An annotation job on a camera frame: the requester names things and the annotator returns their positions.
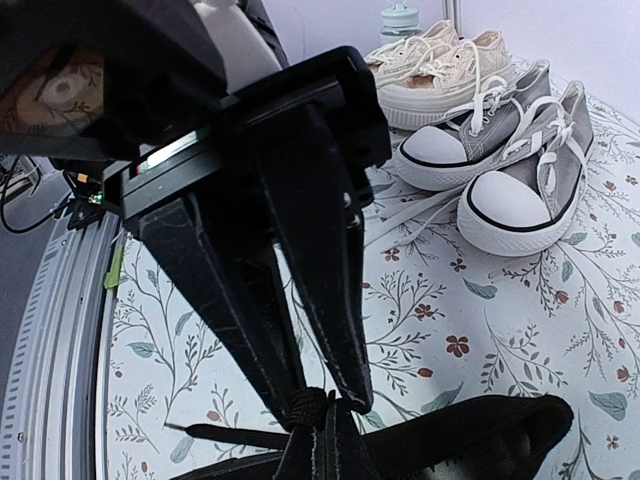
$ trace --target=floral pattern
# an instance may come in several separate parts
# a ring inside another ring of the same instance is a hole
[[[556,94],[565,82],[553,79]],[[539,478],[640,478],[640,128],[590,98],[596,133],[573,225],[538,255],[504,259],[467,244],[455,209],[409,245],[365,252],[363,316],[374,409],[362,432],[489,395],[565,398],[574,426]],[[403,132],[392,132],[394,145]],[[392,164],[373,169],[368,225],[426,197]],[[387,240],[423,226],[407,222]],[[285,294],[309,383],[333,388],[286,270]],[[150,254],[126,247],[113,320],[109,478],[164,480],[257,449],[193,440],[165,423],[280,431],[226,349]]]

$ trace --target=white rubber toe cap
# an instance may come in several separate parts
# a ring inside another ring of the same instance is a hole
[[[536,192],[503,172],[478,177],[471,189],[471,203],[485,217],[507,227],[534,227],[551,220]]]
[[[450,165],[467,161],[459,140],[436,127],[423,127],[403,144],[404,152],[420,162]]]

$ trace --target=bottle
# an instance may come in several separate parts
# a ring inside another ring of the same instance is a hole
[[[382,30],[380,30],[382,45],[423,33],[418,26],[420,11],[417,8],[407,7],[404,2],[385,8],[380,15],[382,16]]]

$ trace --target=white shoelace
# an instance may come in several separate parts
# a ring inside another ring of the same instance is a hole
[[[387,45],[383,45],[380,48],[375,49],[369,55],[365,57],[365,61],[369,65],[382,65],[384,66],[386,63],[398,59],[400,56],[404,57],[401,63],[406,63],[411,58],[411,53],[415,51],[420,44],[424,45],[427,50],[431,50],[432,47],[431,41],[427,38],[421,36],[413,36],[408,38],[403,38],[394,43],[389,43]]]
[[[475,56],[475,61],[476,61],[476,89],[475,89],[475,95],[477,95],[478,93],[480,93],[480,88],[481,88],[481,81],[482,81],[482,72],[480,71],[480,51],[478,50],[478,46],[475,44],[475,42],[473,40],[464,40],[462,41],[458,46],[456,47],[451,47],[448,45],[438,45],[436,47],[433,47],[429,50],[427,50],[418,60],[418,62],[414,65],[413,68],[411,68],[411,70],[407,71],[406,73],[404,73],[401,76],[398,77],[392,77],[392,78],[388,78],[386,80],[382,80],[380,82],[377,83],[377,87],[378,88],[382,88],[384,86],[387,86],[391,83],[401,83],[404,82],[405,80],[415,76],[415,75],[419,75],[419,76],[433,76],[435,78],[445,78],[447,76],[449,76],[451,74],[451,71],[453,70],[453,68],[455,68],[457,66],[457,63],[455,62],[445,62],[444,60],[438,59],[436,58],[434,60],[434,55],[435,52],[438,49],[441,49],[442,47],[446,47],[447,49],[451,49],[451,48],[455,48],[456,51],[461,51],[462,49],[465,48],[471,48],[471,50],[473,51],[473,54]]]
[[[566,144],[571,151],[578,157],[580,163],[583,166],[583,174],[587,174],[587,159],[584,155],[584,152],[578,145],[578,142],[573,138],[573,126],[574,124],[571,121],[571,117],[564,110],[562,104],[553,97],[541,97],[536,100],[531,107],[527,110],[525,114],[521,114],[520,125],[516,129],[516,133],[522,135],[522,133],[533,123],[536,118],[537,110],[543,105],[555,105],[557,109],[557,117],[550,121],[544,128],[556,128],[556,135],[553,140],[549,142],[549,149],[556,150],[562,145]],[[527,156],[533,155],[542,149],[542,132],[537,131],[534,133],[532,139],[523,139],[518,140],[513,143],[513,145],[519,145],[522,148],[525,145],[531,145],[531,150]],[[558,159],[558,156],[555,152],[544,152],[540,157],[538,162],[538,175],[540,174],[540,170],[545,165],[553,165]],[[556,187],[556,175],[555,170],[552,168],[549,172],[547,184],[542,186],[545,189],[545,193],[551,195],[551,193],[555,190]],[[387,235],[389,232],[399,227],[403,223],[406,223],[409,220],[417,217],[418,215],[425,213],[432,208],[439,206],[438,210],[435,211],[417,230],[412,232],[410,235],[393,242],[392,245],[384,246],[381,251],[387,251],[390,248],[409,245],[415,242],[420,235],[429,227],[429,225],[433,222],[433,220],[438,217],[440,214],[448,210],[451,205],[458,202],[460,194],[465,189],[466,185],[453,188],[451,190],[447,190],[444,192],[437,193],[432,197],[429,197],[424,200],[420,200],[417,202],[413,202],[409,207],[406,207],[404,204],[399,206],[389,206],[385,208],[383,212],[380,214],[380,218],[388,218],[385,222],[383,222],[378,227],[372,228],[370,231],[367,231],[365,234],[365,247],[371,245],[378,239]]]
[[[514,98],[504,99],[504,97],[513,91],[504,78],[493,75],[489,77],[480,87],[480,93],[478,93],[473,100],[469,103],[465,103],[458,107],[454,107],[445,113],[445,118],[453,118],[469,110],[473,111],[471,116],[471,126],[469,134],[473,137],[477,137],[481,130],[484,130],[484,125],[490,122],[489,117],[493,117],[496,111],[508,102],[512,102],[516,105],[519,111],[522,111],[522,107]],[[447,125],[454,129],[460,130],[460,126],[456,125],[452,121],[447,121]]]

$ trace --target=gray canvas sneaker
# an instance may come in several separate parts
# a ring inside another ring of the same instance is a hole
[[[414,187],[444,191],[517,161],[515,153],[502,151],[514,144],[524,111],[550,94],[546,60],[535,62],[514,86],[498,76],[488,78],[471,102],[449,111],[457,115],[453,120],[423,127],[399,146],[394,155],[398,174]]]
[[[546,120],[534,122],[540,108]],[[460,233],[495,255],[523,257],[556,243],[587,185],[594,135],[582,83],[571,82],[559,100],[536,100],[530,112],[522,133],[505,149],[517,163],[478,177],[458,206]]]

